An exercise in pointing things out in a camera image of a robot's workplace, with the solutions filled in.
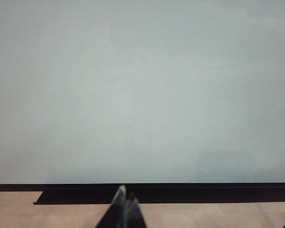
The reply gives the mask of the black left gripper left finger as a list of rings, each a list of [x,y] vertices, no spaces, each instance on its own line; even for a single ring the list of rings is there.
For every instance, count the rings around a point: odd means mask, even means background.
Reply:
[[[124,185],[121,185],[118,188],[108,210],[96,225],[96,228],[122,228],[125,204],[126,188]]]

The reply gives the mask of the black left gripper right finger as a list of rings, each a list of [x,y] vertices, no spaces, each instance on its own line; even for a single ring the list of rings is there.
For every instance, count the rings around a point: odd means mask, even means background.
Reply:
[[[139,201],[134,192],[131,192],[124,208],[125,228],[147,228]]]

